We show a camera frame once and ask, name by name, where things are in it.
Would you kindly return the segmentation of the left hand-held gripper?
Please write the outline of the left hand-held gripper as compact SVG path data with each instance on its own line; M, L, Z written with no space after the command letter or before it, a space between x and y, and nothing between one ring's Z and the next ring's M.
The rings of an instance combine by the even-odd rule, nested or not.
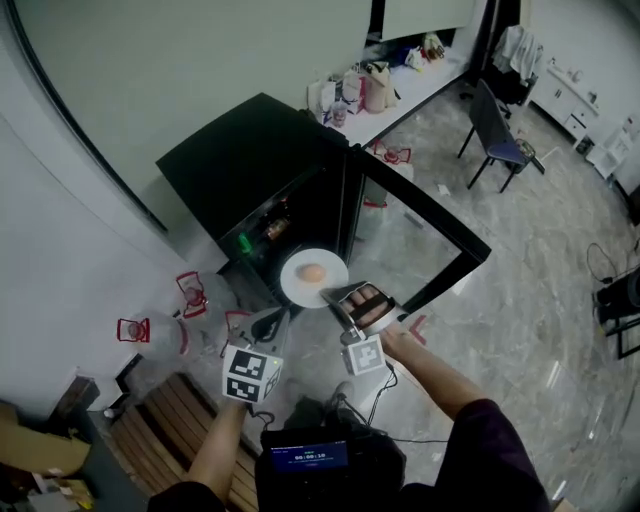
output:
M262 403L279 382L284 366L290 312L269 308L243 316L231 328L222 371L222 392L245 403Z

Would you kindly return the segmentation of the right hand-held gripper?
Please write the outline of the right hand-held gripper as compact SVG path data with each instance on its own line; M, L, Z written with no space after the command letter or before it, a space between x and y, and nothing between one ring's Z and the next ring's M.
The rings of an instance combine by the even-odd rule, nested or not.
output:
M370 282L362 281L342 288L325 288L320 291L321 298L327 303L343 328L340 337L343 345L341 354L347 371L352 376L360 376L386 366L380 333L394 322L408 316L394 298L382 291L395 301L395 307L369 325L358 325L345 308L346 299L352 291L365 283Z

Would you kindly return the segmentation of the person's right hand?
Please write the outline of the person's right hand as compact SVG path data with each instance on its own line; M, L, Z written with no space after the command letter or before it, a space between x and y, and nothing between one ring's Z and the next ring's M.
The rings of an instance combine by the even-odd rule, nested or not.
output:
M346 299L346 310L361 326L382 318L395 307L395 301L370 283L352 291Z

